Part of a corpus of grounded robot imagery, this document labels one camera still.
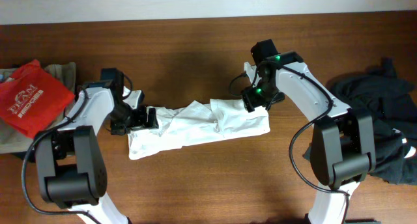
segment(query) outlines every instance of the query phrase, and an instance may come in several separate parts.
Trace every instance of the black fabric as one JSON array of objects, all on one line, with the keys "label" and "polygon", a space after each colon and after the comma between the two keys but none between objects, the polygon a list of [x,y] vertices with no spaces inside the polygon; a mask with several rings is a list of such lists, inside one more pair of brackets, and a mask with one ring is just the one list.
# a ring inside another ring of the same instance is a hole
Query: black fabric
[{"label": "black fabric", "polygon": [[413,89],[412,83],[397,78],[391,59],[383,59],[381,67],[367,75],[344,79],[330,89],[353,109],[371,111],[377,158],[371,175],[393,184],[417,185],[417,156],[404,159],[410,146],[417,146],[417,107],[408,94]]}]

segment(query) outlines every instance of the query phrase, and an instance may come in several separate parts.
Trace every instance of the logo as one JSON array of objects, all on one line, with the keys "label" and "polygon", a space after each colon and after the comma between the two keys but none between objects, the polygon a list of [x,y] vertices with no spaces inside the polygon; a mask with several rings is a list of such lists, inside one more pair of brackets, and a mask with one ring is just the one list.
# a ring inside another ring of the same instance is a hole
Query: logo
[{"label": "logo", "polygon": [[38,90],[37,87],[29,84],[24,91],[20,91],[14,97],[14,105],[7,110],[11,111],[13,114],[17,114],[19,118],[22,118],[43,93],[43,90]]}]

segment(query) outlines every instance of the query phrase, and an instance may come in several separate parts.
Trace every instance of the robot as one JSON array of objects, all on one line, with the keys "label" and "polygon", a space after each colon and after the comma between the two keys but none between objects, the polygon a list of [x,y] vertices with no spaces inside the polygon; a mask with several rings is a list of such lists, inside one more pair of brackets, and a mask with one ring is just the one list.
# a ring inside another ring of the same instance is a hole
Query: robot
[{"label": "robot", "polygon": [[[309,120],[295,134],[289,148],[296,173],[317,189],[313,208],[305,216],[306,223],[344,223],[350,196],[375,168],[371,115],[364,110],[351,109],[334,97],[314,78],[297,53],[278,53],[273,42],[265,40],[258,42],[251,54],[255,65],[245,63],[245,72],[239,76],[248,76],[251,81],[251,85],[238,94],[247,111],[254,111],[256,107],[269,110],[271,105],[285,99],[285,93]],[[106,193],[106,167],[96,135],[108,115],[114,135],[157,128],[158,121],[155,109],[140,106],[144,99],[141,91],[123,96],[124,78],[116,68],[103,69],[100,81],[84,84],[67,118],[35,137],[22,167],[23,193],[35,211],[47,215],[77,214],[86,223],[131,223]],[[318,186],[302,176],[292,153],[298,135],[313,124],[310,159]],[[44,211],[31,202],[25,170],[33,154],[43,200],[69,211]],[[57,160],[71,154],[75,154],[76,164],[57,164]]]}]

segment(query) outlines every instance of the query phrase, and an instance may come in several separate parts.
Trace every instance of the white wall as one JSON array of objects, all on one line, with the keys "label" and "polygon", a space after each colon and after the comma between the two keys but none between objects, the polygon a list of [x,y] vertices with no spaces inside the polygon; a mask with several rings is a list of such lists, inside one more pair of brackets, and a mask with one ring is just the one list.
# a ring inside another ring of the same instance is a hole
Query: white wall
[{"label": "white wall", "polygon": [[417,9],[417,0],[0,0],[0,24]]}]

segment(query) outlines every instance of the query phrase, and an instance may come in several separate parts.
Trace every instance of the pile of black clothes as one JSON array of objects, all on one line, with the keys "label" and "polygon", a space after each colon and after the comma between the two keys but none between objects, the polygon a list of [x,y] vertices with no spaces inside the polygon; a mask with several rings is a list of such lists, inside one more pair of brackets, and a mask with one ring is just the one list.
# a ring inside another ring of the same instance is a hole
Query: pile of black clothes
[{"label": "pile of black clothes", "polygon": [[[393,184],[417,185],[417,107],[409,92],[414,85],[398,79],[391,59],[366,75],[337,82],[330,92],[353,109],[366,108],[373,117],[377,166],[370,173]],[[304,155],[309,158],[309,150]]]}]

